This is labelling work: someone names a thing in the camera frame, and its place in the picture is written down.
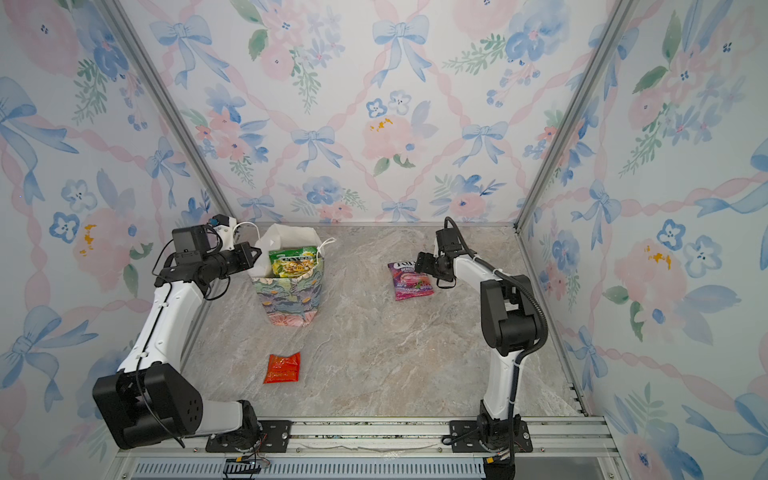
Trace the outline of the purple berries candy bag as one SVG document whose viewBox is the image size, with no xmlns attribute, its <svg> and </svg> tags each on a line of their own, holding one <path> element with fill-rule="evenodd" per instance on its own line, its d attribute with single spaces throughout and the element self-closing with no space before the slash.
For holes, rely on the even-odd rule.
<svg viewBox="0 0 768 480">
<path fill-rule="evenodd" d="M 396 301 L 434 294 L 430 278 L 424 273 L 417 272 L 413 261 L 389 263 L 388 268 L 392 275 Z"/>
</svg>

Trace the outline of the green lemon candy bag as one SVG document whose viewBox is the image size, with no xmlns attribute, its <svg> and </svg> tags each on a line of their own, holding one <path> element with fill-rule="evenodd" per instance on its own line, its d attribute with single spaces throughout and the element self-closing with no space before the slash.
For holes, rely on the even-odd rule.
<svg viewBox="0 0 768 480">
<path fill-rule="evenodd" d="M 314 246 L 289 248 L 269 252 L 270 266 L 278 278 L 298 278 L 318 264 L 318 249 Z"/>
</svg>

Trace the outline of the floral paper gift bag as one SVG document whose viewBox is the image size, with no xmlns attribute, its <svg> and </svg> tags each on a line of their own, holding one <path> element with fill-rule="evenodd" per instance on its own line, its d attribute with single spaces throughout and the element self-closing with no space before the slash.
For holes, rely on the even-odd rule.
<svg viewBox="0 0 768 480">
<path fill-rule="evenodd" d="M 311 227 L 274 224 L 256 242 L 262 254 L 247 275 L 255 288 L 268 320 L 276 326 L 303 327 L 318 313 L 324 276 L 326 249 L 335 239 L 321 239 Z M 278 278 L 271 269 L 269 252 L 314 246 L 318 249 L 316 267 L 298 278 Z"/>
</svg>

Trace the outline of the small red snack packet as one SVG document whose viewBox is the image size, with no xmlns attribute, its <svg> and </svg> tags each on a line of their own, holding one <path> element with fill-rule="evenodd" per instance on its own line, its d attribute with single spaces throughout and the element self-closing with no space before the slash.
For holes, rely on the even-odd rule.
<svg viewBox="0 0 768 480">
<path fill-rule="evenodd" d="M 301 354 L 288 356 L 270 355 L 264 384 L 294 383 L 300 379 Z"/>
</svg>

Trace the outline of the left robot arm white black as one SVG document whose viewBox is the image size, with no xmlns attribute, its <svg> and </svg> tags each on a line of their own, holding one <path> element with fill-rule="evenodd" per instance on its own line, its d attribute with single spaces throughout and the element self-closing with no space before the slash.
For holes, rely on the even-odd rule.
<svg viewBox="0 0 768 480">
<path fill-rule="evenodd" d="M 192 321 L 219 280 L 250 269 L 261 254 L 246 242 L 204 253 L 172 253 L 155 280 L 152 306 L 139 337 L 116 372 L 100 377 L 92 397 L 122 450 L 210 437 L 248 452 L 263 429 L 247 400 L 212 401 L 181 373 Z"/>
</svg>

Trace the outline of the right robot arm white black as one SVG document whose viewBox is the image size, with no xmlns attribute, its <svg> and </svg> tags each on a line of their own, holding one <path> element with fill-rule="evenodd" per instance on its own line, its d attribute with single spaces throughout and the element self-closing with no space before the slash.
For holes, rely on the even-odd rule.
<svg viewBox="0 0 768 480">
<path fill-rule="evenodd" d="M 516 411 L 522 364 L 549 338 L 546 315 L 530 279 L 506 273 L 481 258 L 450 217 L 436 232 L 435 250 L 418 254 L 415 270 L 431 277 L 440 289 L 452 289 L 459 283 L 474 288 L 481 332 L 491 350 L 476 426 L 468 433 L 450 434 L 444 443 L 454 447 L 475 437 L 480 446 L 499 457 L 529 450 L 527 425 Z"/>
</svg>

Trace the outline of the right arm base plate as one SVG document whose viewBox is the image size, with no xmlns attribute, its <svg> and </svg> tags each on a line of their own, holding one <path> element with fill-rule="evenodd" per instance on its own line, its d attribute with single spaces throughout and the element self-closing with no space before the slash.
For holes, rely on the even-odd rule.
<svg viewBox="0 0 768 480">
<path fill-rule="evenodd" d="M 441 443 L 453 453 L 489 453 L 507 451 L 512 445 L 514 453 L 531 453 L 534 449 L 527 423 L 515 416 L 512 421 L 499 420 L 487 423 L 475 420 L 452 420 L 449 433 Z"/>
</svg>

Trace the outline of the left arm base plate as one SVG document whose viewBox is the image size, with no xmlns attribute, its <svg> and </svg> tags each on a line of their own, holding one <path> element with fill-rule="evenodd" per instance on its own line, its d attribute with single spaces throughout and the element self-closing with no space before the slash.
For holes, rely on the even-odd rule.
<svg viewBox="0 0 768 480">
<path fill-rule="evenodd" d="M 291 437 L 290 420 L 257 421 L 238 430 L 212 434 L 206 443 L 207 453 L 285 453 Z"/>
</svg>

